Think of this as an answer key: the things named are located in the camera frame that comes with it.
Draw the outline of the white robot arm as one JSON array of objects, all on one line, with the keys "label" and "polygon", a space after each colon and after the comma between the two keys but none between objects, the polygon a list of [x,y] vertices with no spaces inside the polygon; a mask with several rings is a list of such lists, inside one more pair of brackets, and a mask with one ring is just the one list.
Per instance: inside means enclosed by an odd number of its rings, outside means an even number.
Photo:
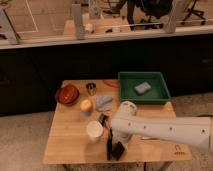
[{"label": "white robot arm", "polygon": [[157,138],[206,149],[213,152],[213,118],[151,118],[137,116],[136,106],[122,102],[111,119],[118,141],[127,145],[133,135]]}]

